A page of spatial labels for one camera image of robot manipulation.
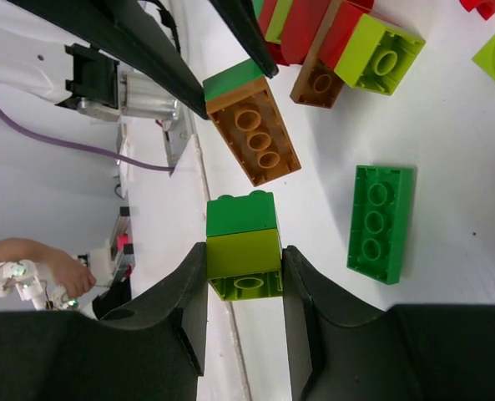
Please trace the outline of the brown long lego plate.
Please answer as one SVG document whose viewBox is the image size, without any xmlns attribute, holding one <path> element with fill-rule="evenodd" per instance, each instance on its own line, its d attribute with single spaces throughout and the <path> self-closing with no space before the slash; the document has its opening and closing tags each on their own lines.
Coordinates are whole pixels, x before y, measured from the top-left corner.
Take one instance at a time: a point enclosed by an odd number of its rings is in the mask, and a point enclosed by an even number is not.
<svg viewBox="0 0 495 401">
<path fill-rule="evenodd" d="M 301 169 L 267 80 L 257 78 L 206 103 L 207 113 L 255 187 Z"/>
</svg>

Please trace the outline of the lime rounded lego brick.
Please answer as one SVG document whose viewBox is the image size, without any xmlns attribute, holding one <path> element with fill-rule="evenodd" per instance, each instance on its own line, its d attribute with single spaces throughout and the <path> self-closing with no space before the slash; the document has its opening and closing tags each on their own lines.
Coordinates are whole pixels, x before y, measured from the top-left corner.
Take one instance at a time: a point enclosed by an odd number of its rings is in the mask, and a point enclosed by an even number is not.
<svg viewBox="0 0 495 401">
<path fill-rule="evenodd" d="M 270 26 L 265 35 L 265 40 L 269 43 L 281 44 L 281 35 L 293 1 L 277 1 L 278 3 L 276 4 Z"/>
</svg>

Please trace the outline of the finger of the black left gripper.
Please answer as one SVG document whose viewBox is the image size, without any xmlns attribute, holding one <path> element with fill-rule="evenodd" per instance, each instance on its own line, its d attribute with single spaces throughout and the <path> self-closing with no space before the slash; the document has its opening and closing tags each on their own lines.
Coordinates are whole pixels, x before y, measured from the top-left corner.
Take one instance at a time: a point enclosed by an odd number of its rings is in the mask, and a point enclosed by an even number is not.
<svg viewBox="0 0 495 401">
<path fill-rule="evenodd" d="M 208 118 L 200 82 L 138 2 L 21 0 L 13 4 L 137 69 L 200 118 Z"/>
<path fill-rule="evenodd" d="M 264 76 L 274 78 L 279 69 L 265 44 L 252 1 L 210 0 L 210 3 Z"/>
</svg>

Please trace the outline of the lime square lego brick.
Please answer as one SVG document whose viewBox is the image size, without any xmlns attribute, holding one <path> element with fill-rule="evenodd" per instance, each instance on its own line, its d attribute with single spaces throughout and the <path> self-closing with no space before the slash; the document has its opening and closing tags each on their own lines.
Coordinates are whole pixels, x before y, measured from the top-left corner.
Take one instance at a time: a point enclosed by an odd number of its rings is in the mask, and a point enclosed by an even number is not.
<svg viewBox="0 0 495 401">
<path fill-rule="evenodd" d="M 209 237 L 207 280 L 226 302 L 280 297 L 281 252 L 275 228 Z"/>
</svg>

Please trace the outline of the green rounded lego brick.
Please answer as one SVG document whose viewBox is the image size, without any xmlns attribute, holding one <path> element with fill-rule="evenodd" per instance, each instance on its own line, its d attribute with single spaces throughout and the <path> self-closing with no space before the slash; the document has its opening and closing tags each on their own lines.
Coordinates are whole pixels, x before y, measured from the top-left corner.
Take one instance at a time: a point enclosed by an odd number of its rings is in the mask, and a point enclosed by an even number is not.
<svg viewBox="0 0 495 401">
<path fill-rule="evenodd" d="M 263 72 L 251 58 L 229 67 L 203 81 L 205 101 L 210 102 L 222 94 L 264 77 Z"/>
</svg>

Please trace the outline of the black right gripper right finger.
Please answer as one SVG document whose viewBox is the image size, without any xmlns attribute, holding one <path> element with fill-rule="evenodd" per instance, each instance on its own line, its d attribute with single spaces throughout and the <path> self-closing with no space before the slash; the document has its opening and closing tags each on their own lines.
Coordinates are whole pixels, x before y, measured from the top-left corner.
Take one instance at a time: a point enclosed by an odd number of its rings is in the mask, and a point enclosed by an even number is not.
<svg viewBox="0 0 495 401">
<path fill-rule="evenodd" d="M 495 305 L 381 310 L 282 254 L 295 400 L 495 400 Z"/>
</svg>

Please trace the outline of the tan thin lego plate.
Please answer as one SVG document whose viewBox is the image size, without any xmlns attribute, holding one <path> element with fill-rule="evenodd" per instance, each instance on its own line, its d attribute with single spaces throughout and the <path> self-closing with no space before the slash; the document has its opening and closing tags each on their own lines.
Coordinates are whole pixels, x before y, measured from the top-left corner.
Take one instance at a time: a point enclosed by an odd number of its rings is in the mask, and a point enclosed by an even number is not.
<svg viewBox="0 0 495 401">
<path fill-rule="evenodd" d="M 330 109 L 343 87 L 343 81 L 327 68 L 318 53 L 342 1 L 330 1 L 311 48 L 304 59 L 301 70 L 290 92 L 296 104 Z"/>
</svg>

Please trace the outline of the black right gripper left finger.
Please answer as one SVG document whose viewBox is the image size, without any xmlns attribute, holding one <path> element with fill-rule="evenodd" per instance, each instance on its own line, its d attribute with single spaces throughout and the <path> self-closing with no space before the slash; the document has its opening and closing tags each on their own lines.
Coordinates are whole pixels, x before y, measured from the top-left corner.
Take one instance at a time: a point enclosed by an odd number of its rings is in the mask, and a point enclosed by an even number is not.
<svg viewBox="0 0 495 401">
<path fill-rule="evenodd" d="M 206 245 L 100 320 L 0 312 L 0 400 L 194 400 L 205 370 Z"/>
</svg>

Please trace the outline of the red lego brick mid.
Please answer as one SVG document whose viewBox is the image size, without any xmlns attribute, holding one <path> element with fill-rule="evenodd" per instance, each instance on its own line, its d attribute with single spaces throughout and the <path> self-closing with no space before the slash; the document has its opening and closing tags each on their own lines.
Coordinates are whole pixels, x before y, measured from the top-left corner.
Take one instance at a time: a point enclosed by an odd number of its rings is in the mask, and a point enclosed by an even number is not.
<svg viewBox="0 0 495 401">
<path fill-rule="evenodd" d="M 324 38 L 318 59 L 330 70 L 338 64 L 356 25 L 373 9 L 374 0 L 343 1 Z"/>
</svg>

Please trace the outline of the person hand in background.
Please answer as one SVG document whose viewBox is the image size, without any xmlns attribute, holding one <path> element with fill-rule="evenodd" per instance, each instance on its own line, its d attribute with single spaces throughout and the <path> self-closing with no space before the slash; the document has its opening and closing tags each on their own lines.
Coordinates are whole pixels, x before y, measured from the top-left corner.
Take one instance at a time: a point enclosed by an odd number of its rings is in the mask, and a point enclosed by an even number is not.
<svg viewBox="0 0 495 401">
<path fill-rule="evenodd" d="M 48 267 L 55 283 L 65 287 L 69 299 L 81 297 L 96 284 L 91 271 L 63 250 L 23 238 L 0 241 L 0 262 L 21 260 Z"/>
</svg>

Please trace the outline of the lime lego brick mid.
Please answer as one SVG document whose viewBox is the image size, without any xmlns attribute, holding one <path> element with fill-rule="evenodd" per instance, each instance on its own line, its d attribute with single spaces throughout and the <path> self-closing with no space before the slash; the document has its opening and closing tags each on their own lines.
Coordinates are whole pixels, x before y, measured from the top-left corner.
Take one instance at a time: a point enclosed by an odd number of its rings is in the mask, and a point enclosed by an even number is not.
<svg viewBox="0 0 495 401">
<path fill-rule="evenodd" d="M 392 95 L 425 44 L 404 28 L 364 14 L 334 72 L 351 88 Z"/>
</svg>

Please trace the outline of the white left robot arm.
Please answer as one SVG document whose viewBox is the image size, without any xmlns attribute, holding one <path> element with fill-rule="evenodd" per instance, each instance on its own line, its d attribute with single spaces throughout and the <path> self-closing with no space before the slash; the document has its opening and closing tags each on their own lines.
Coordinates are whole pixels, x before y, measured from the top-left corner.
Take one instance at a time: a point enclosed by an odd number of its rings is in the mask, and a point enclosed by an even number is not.
<svg viewBox="0 0 495 401">
<path fill-rule="evenodd" d="M 0 1 L 0 84 L 97 119 L 205 116 L 179 50 L 136 1 Z"/>
</svg>

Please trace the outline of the green long lego brick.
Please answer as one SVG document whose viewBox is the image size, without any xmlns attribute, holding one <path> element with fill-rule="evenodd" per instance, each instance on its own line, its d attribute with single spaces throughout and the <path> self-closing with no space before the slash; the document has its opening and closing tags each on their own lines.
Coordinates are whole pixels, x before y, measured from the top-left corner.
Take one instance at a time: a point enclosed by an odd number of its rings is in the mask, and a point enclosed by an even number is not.
<svg viewBox="0 0 495 401">
<path fill-rule="evenodd" d="M 346 266 L 385 285 L 400 281 L 413 205 L 412 167 L 356 167 Z"/>
</svg>

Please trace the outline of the green square lego brick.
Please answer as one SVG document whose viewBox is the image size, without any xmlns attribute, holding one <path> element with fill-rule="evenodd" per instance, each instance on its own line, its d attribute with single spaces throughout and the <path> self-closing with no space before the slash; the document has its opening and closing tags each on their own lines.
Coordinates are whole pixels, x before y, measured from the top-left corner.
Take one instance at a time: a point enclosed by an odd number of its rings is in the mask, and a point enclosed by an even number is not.
<svg viewBox="0 0 495 401">
<path fill-rule="evenodd" d="M 248 195 L 222 195 L 206 205 L 206 236 L 226 236 L 276 229 L 278 219 L 272 192 L 255 190 Z"/>
</svg>

